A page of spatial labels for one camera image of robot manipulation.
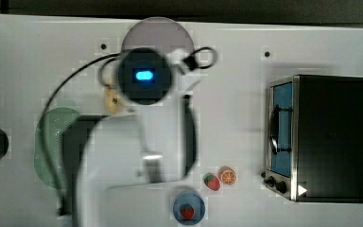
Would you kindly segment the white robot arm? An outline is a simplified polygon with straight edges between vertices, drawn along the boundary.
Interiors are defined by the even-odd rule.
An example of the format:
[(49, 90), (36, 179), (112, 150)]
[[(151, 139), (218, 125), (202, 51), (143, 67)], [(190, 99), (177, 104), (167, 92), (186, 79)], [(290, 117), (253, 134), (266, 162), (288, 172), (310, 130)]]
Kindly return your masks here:
[(125, 102), (121, 113), (81, 118), (63, 136), (72, 227), (104, 227), (109, 189), (177, 182), (188, 174), (198, 151), (191, 108), (197, 69), (195, 52), (183, 48), (121, 54), (111, 85)]

